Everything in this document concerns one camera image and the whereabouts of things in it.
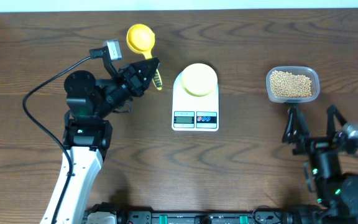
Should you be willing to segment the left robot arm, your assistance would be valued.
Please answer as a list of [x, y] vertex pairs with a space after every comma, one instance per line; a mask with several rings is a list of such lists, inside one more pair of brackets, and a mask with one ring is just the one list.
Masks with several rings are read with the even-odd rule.
[[111, 113], [141, 97], [160, 65], [157, 57], [121, 67], [110, 79], [97, 80], [86, 70], [66, 77], [63, 159], [42, 223], [81, 223], [91, 188], [112, 138]]

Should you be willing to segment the yellow measuring scoop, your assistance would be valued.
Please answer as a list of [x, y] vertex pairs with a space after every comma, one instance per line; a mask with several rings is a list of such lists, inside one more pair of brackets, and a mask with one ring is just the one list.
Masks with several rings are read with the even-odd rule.
[[151, 59], [155, 34], [145, 24], [134, 24], [127, 31], [126, 43], [132, 52], [143, 55], [145, 59]]

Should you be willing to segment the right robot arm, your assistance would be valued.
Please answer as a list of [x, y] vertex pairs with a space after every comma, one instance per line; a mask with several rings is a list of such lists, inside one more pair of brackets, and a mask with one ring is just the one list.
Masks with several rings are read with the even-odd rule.
[[339, 153], [356, 155], [358, 123], [347, 121], [331, 105], [323, 137], [311, 137], [303, 113], [296, 105], [288, 109], [282, 141], [294, 144], [293, 155], [306, 155], [303, 168], [317, 205], [299, 205], [284, 212], [282, 223], [358, 223], [358, 174], [343, 173]]

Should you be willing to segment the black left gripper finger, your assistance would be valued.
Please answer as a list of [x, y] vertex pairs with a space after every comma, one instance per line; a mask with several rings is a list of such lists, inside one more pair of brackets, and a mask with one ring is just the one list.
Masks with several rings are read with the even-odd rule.
[[155, 75], [156, 70], [160, 65], [160, 60], [158, 57], [153, 57], [150, 59], [141, 60], [138, 62], [132, 63], [137, 74], [143, 78], [152, 78]]
[[150, 84], [153, 83], [154, 87], [159, 90], [159, 71], [155, 70], [152, 73], [152, 70], [143, 70], [142, 74], [142, 91], [147, 90], [150, 87]]

